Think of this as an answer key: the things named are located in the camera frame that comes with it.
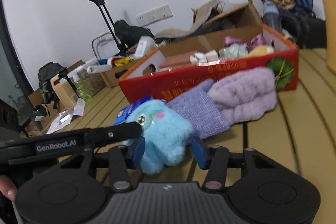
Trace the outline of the person left hand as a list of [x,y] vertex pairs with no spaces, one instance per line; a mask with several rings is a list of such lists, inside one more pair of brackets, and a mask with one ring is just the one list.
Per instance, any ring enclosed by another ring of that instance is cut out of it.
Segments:
[[0,191],[9,200],[15,200],[17,188],[7,176],[0,176]]

